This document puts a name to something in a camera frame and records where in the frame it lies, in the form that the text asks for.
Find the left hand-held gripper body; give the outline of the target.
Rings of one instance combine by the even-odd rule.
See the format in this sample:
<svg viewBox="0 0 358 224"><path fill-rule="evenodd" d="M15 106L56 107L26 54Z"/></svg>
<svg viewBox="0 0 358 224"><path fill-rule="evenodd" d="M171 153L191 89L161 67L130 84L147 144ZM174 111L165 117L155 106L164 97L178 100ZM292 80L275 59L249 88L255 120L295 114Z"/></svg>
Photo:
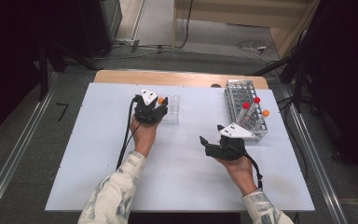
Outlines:
<svg viewBox="0 0 358 224"><path fill-rule="evenodd" d="M158 103L158 95L146 89L140 89L135 102L135 118L144 124L159 123L168 112L167 106Z"/></svg>

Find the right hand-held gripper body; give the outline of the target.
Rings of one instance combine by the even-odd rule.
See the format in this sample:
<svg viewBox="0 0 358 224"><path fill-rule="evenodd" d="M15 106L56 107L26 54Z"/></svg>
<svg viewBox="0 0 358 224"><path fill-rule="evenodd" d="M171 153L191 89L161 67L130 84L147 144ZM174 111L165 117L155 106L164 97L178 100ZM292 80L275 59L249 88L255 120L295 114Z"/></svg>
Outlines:
<svg viewBox="0 0 358 224"><path fill-rule="evenodd" d="M247 156L244 140L252 139L255 135L236 123L231 123L219 132L219 144L205 147L207 156L225 161L236 161L241 156Z"/></svg>

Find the clear plastic tube rack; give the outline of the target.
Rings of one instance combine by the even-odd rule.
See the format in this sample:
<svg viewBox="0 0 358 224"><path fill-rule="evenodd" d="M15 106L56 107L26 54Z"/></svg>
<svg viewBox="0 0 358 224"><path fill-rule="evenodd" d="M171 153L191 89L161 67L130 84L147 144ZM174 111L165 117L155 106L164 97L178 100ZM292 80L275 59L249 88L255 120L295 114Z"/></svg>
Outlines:
<svg viewBox="0 0 358 224"><path fill-rule="evenodd" d="M169 98L169 104L167 106L168 112L163 117L162 121L165 123L177 123L179 120L180 96L179 95L160 95L159 97L162 97L162 98L168 97Z"/></svg>

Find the red cap test tube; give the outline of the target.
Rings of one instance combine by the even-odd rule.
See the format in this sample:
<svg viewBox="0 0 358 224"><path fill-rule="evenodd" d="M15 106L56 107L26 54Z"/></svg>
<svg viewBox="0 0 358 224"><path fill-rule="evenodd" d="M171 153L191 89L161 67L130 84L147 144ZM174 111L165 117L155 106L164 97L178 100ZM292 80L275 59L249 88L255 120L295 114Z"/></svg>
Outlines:
<svg viewBox="0 0 358 224"><path fill-rule="evenodd" d="M250 104L249 104L248 102L244 102L244 103L242 104L241 110L240 110L240 112L239 112L239 114L238 114L238 116L237 116L237 119L236 119L236 123L237 123L238 125L241 124L242 119L244 118L244 116L245 116L245 114L246 114L246 112L247 112L247 110L248 110L249 108L250 108Z"/></svg>
<svg viewBox="0 0 358 224"><path fill-rule="evenodd" d="M253 116L253 114L254 114L254 112L255 112L257 106L259 105L260 101L261 101L261 100L260 100L259 97L255 97L255 98L254 98L254 100L253 100L253 102L252 102L250 108L249 108L248 111L247 111L247 119L250 119L250 118Z"/></svg>

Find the metal tube rack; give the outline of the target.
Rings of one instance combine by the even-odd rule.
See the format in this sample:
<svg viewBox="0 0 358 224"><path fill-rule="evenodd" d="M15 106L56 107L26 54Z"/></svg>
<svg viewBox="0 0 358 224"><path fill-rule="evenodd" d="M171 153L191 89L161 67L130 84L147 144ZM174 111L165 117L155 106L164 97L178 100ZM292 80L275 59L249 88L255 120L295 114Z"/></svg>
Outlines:
<svg viewBox="0 0 358 224"><path fill-rule="evenodd" d="M241 110L241 106L244 102L248 102L251 106L255 97L258 97L255 91L254 83L251 80L239 80L230 79L224 90L224 94L227 101L228 111L231 121L236 123L237 116ZM261 129L257 129L255 124L262 114L262 109L257 106L253 116L247 119L247 112L242 119L239 126L255 135L252 139L246 139L247 141L260 142L264 136L268 133L268 127L266 122L261 126Z"/></svg>

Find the person's left hand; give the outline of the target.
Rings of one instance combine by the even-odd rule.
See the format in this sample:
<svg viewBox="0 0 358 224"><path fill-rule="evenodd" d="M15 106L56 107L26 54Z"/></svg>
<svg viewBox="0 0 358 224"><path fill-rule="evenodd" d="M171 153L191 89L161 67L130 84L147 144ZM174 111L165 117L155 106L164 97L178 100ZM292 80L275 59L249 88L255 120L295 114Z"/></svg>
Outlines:
<svg viewBox="0 0 358 224"><path fill-rule="evenodd" d="M157 136L158 124L143 124L132 117L130 129L135 145L134 150L147 158Z"/></svg>

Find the person's right hand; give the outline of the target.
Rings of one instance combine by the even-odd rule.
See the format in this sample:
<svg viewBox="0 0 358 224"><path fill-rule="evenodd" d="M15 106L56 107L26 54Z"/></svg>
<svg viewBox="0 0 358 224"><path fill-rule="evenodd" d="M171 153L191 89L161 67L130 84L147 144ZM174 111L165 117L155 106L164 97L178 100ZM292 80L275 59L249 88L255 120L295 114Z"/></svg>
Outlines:
<svg viewBox="0 0 358 224"><path fill-rule="evenodd" d="M257 186L253 178L253 166L247 158L240 157L236 161L217 159L217 161L227 169L229 176L239 188L243 196L257 190Z"/></svg>

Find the wooden table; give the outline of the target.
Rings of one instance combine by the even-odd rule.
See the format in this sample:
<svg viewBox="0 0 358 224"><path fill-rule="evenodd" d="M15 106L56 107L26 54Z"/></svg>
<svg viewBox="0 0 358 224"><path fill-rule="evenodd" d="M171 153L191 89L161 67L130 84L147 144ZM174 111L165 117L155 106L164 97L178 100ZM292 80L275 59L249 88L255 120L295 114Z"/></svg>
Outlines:
<svg viewBox="0 0 358 224"><path fill-rule="evenodd" d="M216 84L225 87L231 79L252 80L256 89L269 88L263 77L145 70L101 70L96 73L94 82L193 87L212 87Z"/></svg>

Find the black metal stand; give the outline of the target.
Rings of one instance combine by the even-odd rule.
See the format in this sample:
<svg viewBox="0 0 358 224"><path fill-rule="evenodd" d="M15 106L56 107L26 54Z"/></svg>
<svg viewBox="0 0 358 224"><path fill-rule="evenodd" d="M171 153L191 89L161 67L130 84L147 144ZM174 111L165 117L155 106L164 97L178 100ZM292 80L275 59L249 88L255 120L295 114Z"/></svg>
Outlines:
<svg viewBox="0 0 358 224"><path fill-rule="evenodd" d="M40 94L38 101L44 100L48 94L48 63L51 63L55 71L64 72L66 68L63 55L67 55L76 62L84 65L90 70L99 71L101 67L88 62L80 55L66 48L64 45L54 41L42 41L38 44L38 61L40 74Z"/></svg>
<svg viewBox="0 0 358 224"><path fill-rule="evenodd" d="M301 102L301 92L302 86L305 79L305 66L306 64L302 60L302 55L304 48L307 46L307 30L302 31L297 44L293 49L289 51L289 55L285 58L272 63L267 67L253 72L253 76L261 77L272 70L275 70L283 66L283 71L279 75L279 80L282 84L289 83L292 79L295 80L294 95L290 100L291 104L295 107L298 113L301 112L300 102Z"/></svg>

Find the dark cabinet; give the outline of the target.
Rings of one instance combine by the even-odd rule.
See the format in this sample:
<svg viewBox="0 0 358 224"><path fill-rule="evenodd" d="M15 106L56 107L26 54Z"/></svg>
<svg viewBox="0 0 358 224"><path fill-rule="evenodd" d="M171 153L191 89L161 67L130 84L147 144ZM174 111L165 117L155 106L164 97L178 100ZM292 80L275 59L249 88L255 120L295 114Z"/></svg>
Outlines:
<svg viewBox="0 0 358 224"><path fill-rule="evenodd" d="M122 21L119 0L77 0L86 37L86 55L101 57L110 51Z"/></svg>

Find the light wooden furniture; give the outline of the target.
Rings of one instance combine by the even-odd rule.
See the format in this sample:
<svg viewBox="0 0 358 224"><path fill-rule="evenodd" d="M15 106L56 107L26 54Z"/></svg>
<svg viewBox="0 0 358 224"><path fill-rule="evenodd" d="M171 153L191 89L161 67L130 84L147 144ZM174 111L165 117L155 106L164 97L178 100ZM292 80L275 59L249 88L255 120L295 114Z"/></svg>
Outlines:
<svg viewBox="0 0 358 224"><path fill-rule="evenodd" d="M321 0L173 0L172 46L176 22L195 21L268 27L281 58L289 55L301 33L307 30Z"/></svg>

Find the black curtain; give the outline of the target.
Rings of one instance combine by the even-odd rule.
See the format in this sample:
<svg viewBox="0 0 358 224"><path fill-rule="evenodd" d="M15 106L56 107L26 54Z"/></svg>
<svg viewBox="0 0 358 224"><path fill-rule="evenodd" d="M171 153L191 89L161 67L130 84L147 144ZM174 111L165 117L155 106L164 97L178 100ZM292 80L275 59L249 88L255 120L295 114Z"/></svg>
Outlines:
<svg viewBox="0 0 358 224"><path fill-rule="evenodd" d="M34 62L43 48L58 70L61 56L90 51L81 12L92 0L0 0L0 126L43 76Z"/></svg>
<svg viewBox="0 0 358 224"><path fill-rule="evenodd" d="M358 0L320 0L309 37L310 91L339 154L358 165Z"/></svg>

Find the metal floor rail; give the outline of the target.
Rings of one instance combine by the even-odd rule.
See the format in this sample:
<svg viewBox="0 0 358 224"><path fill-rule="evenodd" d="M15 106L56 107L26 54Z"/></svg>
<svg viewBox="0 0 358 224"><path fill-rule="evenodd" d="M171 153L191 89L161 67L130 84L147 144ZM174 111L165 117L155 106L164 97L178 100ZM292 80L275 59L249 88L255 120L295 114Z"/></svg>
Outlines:
<svg viewBox="0 0 358 224"><path fill-rule="evenodd" d="M334 224L349 224L302 114L298 113L293 105L290 106L289 111Z"/></svg>
<svg viewBox="0 0 358 224"><path fill-rule="evenodd" d="M3 168L0 171L0 200L4 195L7 186L18 167L21 158L29 145L30 140L34 135L34 131L36 130L41 118L43 117L51 100L51 97L56 91L58 83L62 79L62 76L63 73L52 73L48 80L50 89L46 93L46 96L34 107L31 117L27 120L27 123L16 142L16 145L13 147L6 162L4 163Z"/></svg>

